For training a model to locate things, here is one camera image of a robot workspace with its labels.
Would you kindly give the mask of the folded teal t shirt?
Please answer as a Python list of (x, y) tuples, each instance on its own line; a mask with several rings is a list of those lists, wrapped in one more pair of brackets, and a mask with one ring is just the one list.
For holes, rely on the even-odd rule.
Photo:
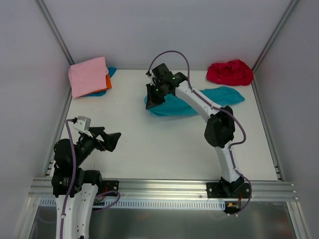
[(115, 74), (116, 70), (117, 70), (117, 68), (115, 68), (115, 67), (109, 67), (108, 68), (110, 77), (112, 77)]

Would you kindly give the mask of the crumpled red t shirt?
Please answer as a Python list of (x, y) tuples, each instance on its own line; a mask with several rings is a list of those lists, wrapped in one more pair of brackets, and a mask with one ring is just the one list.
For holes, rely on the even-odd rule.
[(213, 63), (207, 70), (206, 79), (219, 85), (248, 86), (254, 80), (254, 73), (246, 63), (236, 59)]

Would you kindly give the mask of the left aluminium frame post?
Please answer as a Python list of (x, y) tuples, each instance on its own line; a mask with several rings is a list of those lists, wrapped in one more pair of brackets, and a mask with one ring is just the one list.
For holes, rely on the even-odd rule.
[(47, 22), (53, 36), (55, 37), (60, 49), (62, 50), (67, 62), (69, 63), (69, 65), (73, 65), (74, 64), (74, 60), (68, 50), (68, 47), (59, 31), (59, 29), (57, 28), (55, 21), (45, 3), (44, 0), (35, 0), (35, 3), (37, 4), (40, 12), (42, 13), (45, 21)]

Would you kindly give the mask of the aluminium mounting rail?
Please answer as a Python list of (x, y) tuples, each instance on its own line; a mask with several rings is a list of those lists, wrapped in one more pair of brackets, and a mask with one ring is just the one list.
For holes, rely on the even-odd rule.
[[(146, 180), (118, 179), (122, 198), (195, 200), (207, 198), (207, 180)], [(291, 182), (252, 181), (255, 201), (298, 201)]]

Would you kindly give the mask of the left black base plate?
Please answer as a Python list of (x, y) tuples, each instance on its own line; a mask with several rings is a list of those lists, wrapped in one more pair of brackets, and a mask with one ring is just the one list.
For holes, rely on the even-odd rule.
[(110, 197), (117, 197), (117, 193), (111, 192), (111, 191), (118, 191), (119, 189), (119, 181), (117, 180), (103, 180), (103, 185), (102, 185), (102, 193), (108, 192), (105, 197), (110, 196)]

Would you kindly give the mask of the folded orange t shirt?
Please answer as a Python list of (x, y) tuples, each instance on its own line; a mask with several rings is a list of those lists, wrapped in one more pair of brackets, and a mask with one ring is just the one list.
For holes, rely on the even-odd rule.
[(87, 97), (100, 97), (100, 96), (105, 95), (106, 91), (108, 89), (111, 89), (111, 88), (112, 88), (111, 77), (110, 77), (110, 74), (107, 74), (106, 75), (106, 88), (102, 89), (102, 90), (98, 90), (98, 91), (92, 92), (92, 93), (89, 93), (86, 96)]

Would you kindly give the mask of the right aluminium frame post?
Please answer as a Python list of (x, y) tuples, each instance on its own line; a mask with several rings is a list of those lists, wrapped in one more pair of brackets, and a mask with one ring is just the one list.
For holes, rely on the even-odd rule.
[(268, 38), (265, 46), (263, 47), (260, 55), (258, 56), (256, 62), (252, 67), (253, 73), (256, 73), (260, 65), (262, 64), (263, 60), (267, 56), (268, 52), (270, 51), (272, 45), (274, 44), (275, 40), (277, 39), (278, 35), (280, 34), (281, 30), (283, 29), (286, 22), (289, 20), (290, 16), (292, 15), (293, 11), (295, 10), (296, 6), (298, 5), (299, 0), (291, 0), (287, 5), (286, 9), (284, 10), (282, 16), (280, 17), (279, 21), (277, 22), (274, 30), (272, 31), (270, 37)]

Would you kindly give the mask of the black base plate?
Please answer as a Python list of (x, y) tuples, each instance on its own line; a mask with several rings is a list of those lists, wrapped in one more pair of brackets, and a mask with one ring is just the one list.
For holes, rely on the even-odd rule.
[(117, 193), (111, 192), (111, 191), (118, 191), (119, 189), (119, 181), (117, 180), (103, 180), (103, 185), (102, 185), (102, 193), (108, 192), (105, 197), (110, 196), (110, 197), (117, 197)]
[(208, 182), (206, 183), (206, 191), (208, 198), (248, 199), (251, 196), (251, 189), (248, 183)]

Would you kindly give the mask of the teal t shirt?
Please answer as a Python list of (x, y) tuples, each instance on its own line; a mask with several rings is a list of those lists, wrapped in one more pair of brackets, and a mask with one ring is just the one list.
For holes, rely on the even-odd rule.
[(116, 70), (117, 70), (117, 68), (115, 68), (115, 67), (109, 67), (108, 68), (110, 77), (112, 77), (115, 74)]
[[(200, 92), (222, 107), (237, 105), (245, 101), (245, 98), (237, 90), (226, 86), (200, 90)], [(157, 117), (190, 117), (198, 115), (189, 104), (172, 94), (166, 95), (164, 99), (165, 102), (161, 105), (148, 109), (151, 115)]]

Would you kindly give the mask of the folded pink t shirt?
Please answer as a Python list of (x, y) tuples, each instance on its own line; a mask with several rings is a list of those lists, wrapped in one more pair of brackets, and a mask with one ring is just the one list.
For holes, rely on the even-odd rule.
[(71, 65), (68, 77), (72, 98), (107, 89), (106, 76), (108, 74), (105, 57), (97, 57)]

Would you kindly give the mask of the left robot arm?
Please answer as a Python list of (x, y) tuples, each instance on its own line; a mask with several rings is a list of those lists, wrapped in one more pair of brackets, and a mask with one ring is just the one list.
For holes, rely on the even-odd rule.
[(80, 166), (94, 150), (114, 151), (121, 135), (120, 132), (107, 134), (104, 127), (91, 127), (88, 134), (80, 133), (76, 143), (71, 138), (56, 142), (51, 179), (57, 210), (56, 238), (89, 238), (96, 199), (116, 195), (115, 201), (119, 201), (120, 193), (105, 188), (99, 170), (83, 170)]

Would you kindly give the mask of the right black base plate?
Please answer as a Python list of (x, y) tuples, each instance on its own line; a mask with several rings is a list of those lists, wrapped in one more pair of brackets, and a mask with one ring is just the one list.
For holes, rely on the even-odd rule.
[(206, 183), (206, 191), (208, 198), (248, 199), (251, 196), (251, 189), (248, 183), (208, 182)]

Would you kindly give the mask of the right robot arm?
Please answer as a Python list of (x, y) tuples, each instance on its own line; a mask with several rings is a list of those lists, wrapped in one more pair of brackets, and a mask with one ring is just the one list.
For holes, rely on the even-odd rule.
[(167, 95), (174, 95), (190, 105), (206, 122), (204, 138), (214, 147), (220, 163), (222, 176), (212, 192), (224, 198), (239, 194), (245, 179), (236, 167), (232, 152), (235, 132), (233, 110), (229, 106), (215, 104), (191, 85), (187, 75), (181, 72), (173, 74), (164, 63), (148, 70), (146, 75), (151, 79), (146, 85), (146, 109), (163, 104)]

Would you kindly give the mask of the aluminium frame post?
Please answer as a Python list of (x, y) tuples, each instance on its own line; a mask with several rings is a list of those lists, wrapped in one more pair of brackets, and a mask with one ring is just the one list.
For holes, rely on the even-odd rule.
[(279, 21), (277, 22), (274, 30), (272, 31), (270, 37), (268, 38), (265, 46), (263, 47), (260, 55), (258, 56), (256, 62), (252, 67), (253, 73), (256, 73), (260, 65), (262, 64), (263, 60), (267, 56), (268, 52), (270, 51), (272, 45), (274, 44), (275, 40), (277, 39), (278, 35), (280, 34), (281, 30), (283, 29), (286, 22), (289, 20), (290, 16), (292, 15), (293, 11), (295, 10), (296, 6), (298, 5), (299, 0), (291, 0), (287, 5), (286, 9), (284, 10), (282, 16), (280, 17)]
[(55, 37), (60, 49), (62, 50), (67, 62), (69, 63), (69, 65), (73, 65), (74, 64), (74, 60), (68, 50), (68, 47), (59, 31), (59, 29), (57, 28), (55, 21), (45, 3), (44, 0), (35, 0), (35, 3), (37, 4), (40, 12), (42, 13), (45, 21), (47, 22), (53, 36)]

